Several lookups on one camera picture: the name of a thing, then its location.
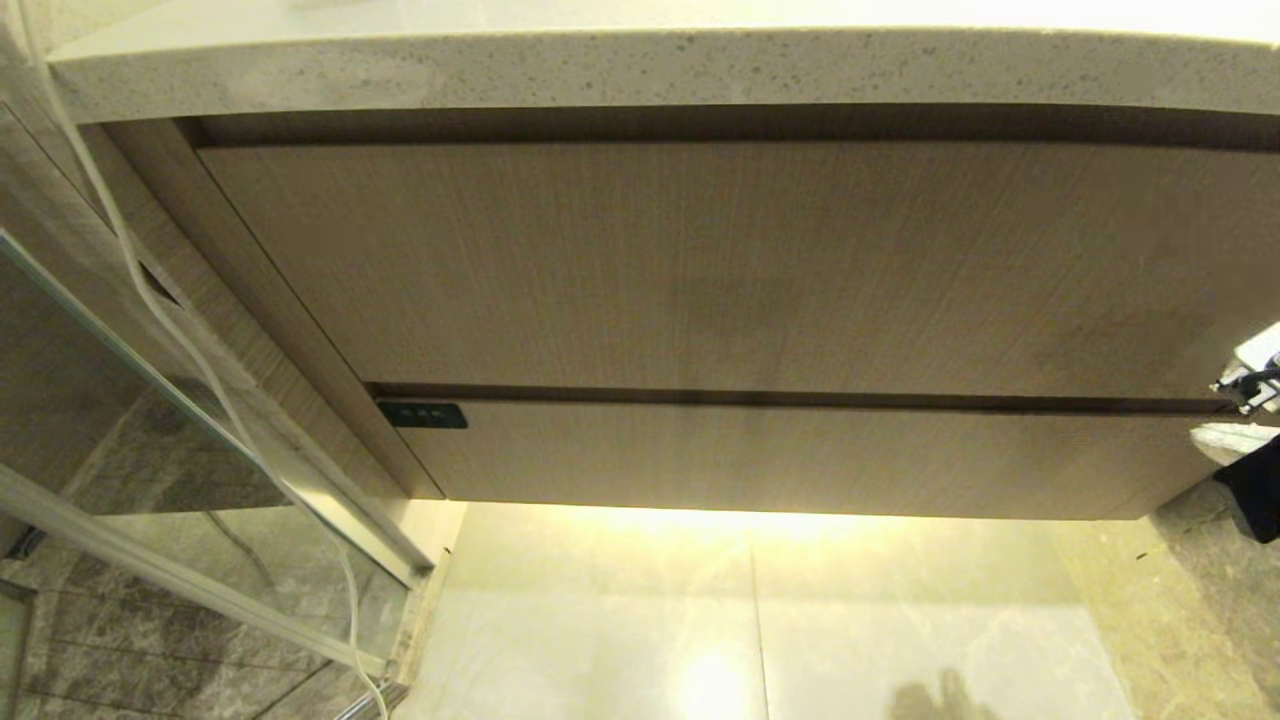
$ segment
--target white cable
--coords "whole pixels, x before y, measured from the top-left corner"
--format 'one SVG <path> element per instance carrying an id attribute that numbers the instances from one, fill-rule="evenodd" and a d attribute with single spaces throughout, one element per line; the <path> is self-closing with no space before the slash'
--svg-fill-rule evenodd
<path id="1" fill-rule="evenodd" d="M 19 26 L 22 27 L 22 33 L 27 42 L 27 50 L 31 53 L 31 60 L 36 67 L 36 73 L 40 76 L 40 82 L 44 86 L 45 96 L 54 111 L 54 119 L 61 127 L 63 135 L 67 136 L 67 141 L 70 142 L 72 149 L 76 151 L 76 156 L 79 159 L 81 165 L 84 168 L 84 173 L 88 176 L 90 183 L 92 183 L 93 190 L 97 191 L 99 199 L 102 201 L 106 209 L 108 219 L 110 220 L 111 229 L 115 231 L 115 237 L 119 240 L 120 252 L 124 255 L 124 264 L 129 272 L 129 279 L 133 281 L 133 287 L 137 290 L 138 295 L 142 297 L 142 302 L 147 306 L 160 325 L 164 327 L 173 336 L 173 338 L 182 346 L 183 350 L 191 355 L 191 359 L 200 368 L 200 373 L 205 375 L 205 382 L 209 384 L 210 389 L 214 391 L 214 396 L 221 402 L 223 407 L 227 410 L 227 415 L 232 421 L 232 427 L 236 429 L 236 434 L 239 436 L 242 443 L 248 448 L 253 460 L 259 464 L 264 473 L 273 480 L 276 478 L 275 473 L 271 470 L 270 464 L 257 450 L 257 445 L 253 442 L 253 437 L 250 434 L 248 428 L 241 419 L 239 411 L 230 401 L 230 396 L 227 393 L 227 388 L 221 379 L 214 372 L 212 365 L 200 351 L 198 347 L 182 332 L 182 328 L 169 318 L 164 309 L 160 307 L 159 300 L 151 293 L 151 290 L 142 275 L 142 265 L 138 263 L 137 247 L 134 245 L 133 234 L 129 232 L 128 224 L 124 220 L 124 214 L 120 213 L 119 205 L 115 202 L 115 196 L 111 195 L 110 187 L 106 184 L 106 179 L 102 177 L 97 163 L 93 160 L 92 152 L 90 152 L 88 145 L 84 142 L 84 137 L 81 135 L 79 128 L 72 122 L 70 115 L 67 113 L 67 108 L 63 105 L 61 95 L 58 91 L 58 86 L 54 82 L 54 74 L 49 69 L 49 63 L 45 60 L 44 50 L 40 46 L 36 36 L 31 29 L 29 14 L 27 13 L 27 0 L 18 0 L 15 8 L 19 15 Z M 321 534 L 329 538 L 334 548 L 338 552 L 338 562 L 342 565 L 342 571 L 347 578 L 347 594 L 348 602 L 351 605 L 351 633 L 348 634 L 348 644 L 351 646 L 352 657 L 356 665 L 356 674 L 360 675 L 361 682 L 369 688 L 369 692 L 374 694 L 374 700 L 378 701 L 378 710 L 381 714 L 383 720 L 390 720 L 390 714 L 387 710 L 387 701 L 383 700 L 383 693 L 379 692 L 378 685 L 369 678 L 365 673 L 364 666 L 360 661 L 360 646 L 357 643 L 358 626 L 360 626 L 360 585 L 356 583 L 356 573 L 351 568 L 351 559 L 347 557 L 347 547 L 343 544 L 342 539 L 320 519 L 319 515 L 310 506 L 303 502 L 291 487 L 285 483 L 276 480 L 276 487 L 280 488 L 284 495 L 293 501 L 298 509 L 301 509 L 316 527 L 320 528 Z"/>

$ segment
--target beige tile floor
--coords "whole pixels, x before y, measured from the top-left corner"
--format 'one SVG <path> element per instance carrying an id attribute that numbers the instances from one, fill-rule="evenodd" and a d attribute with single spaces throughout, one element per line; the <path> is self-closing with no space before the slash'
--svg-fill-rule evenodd
<path id="1" fill-rule="evenodd" d="M 399 720 L 1130 720 L 1044 524 L 474 505 Z"/>

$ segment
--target cabinet drawer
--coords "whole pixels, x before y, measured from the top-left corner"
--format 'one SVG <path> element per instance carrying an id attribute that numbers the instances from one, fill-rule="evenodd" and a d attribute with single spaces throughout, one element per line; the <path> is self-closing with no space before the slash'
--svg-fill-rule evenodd
<path id="1" fill-rule="evenodd" d="M 1197 420 L 468 401 L 399 432 L 451 498 L 960 518 L 1137 518 L 1204 478 Z"/>
<path id="2" fill-rule="evenodd" d="M 975 142 L 206 149 L 366 382 L 1204 397 L 1280 156 Z"/>

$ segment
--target countertop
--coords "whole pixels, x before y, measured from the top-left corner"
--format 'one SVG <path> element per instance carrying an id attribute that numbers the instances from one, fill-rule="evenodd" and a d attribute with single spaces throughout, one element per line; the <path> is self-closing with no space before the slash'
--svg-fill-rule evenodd
<path id="1" fill-rule="evenodd" d="M 50 63 L 78 122 L 812 102 L 1280 115 L 1280 3 L 173 0 Z"/>

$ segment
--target glass panel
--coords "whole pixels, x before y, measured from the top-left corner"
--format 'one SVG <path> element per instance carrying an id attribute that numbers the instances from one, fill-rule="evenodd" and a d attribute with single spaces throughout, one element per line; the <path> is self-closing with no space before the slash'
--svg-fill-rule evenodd
<path id="1" fill-rule="evenodd" d="M 28 598 L 26 628 L 5 625 L 6 583 Z M 330 664 L 328 657 L 56 537 L 22 560 L 0 560 L 0 655 L 22 651 L 22 641 L 18 684 L 10 685 L 20 688 L 22 719 L 334 717 L 365 692 L 355 673 L 335 666 L 321 675 L 333 700 L 307 702 L 296 691 Z M 279 710 L 285 698 L 294 712 Z"/>
<path id="2" fill-rule="evenodd" d="M 0 462 L 146 547 L 346 642 L 347 583 L 317 523 L 6 254 L 0 297 Z M 174 384 L 225 418 L 202 383 Z M 342 543 L 362 591 L 361 648 L 387 657 L 407 589 Z"/>

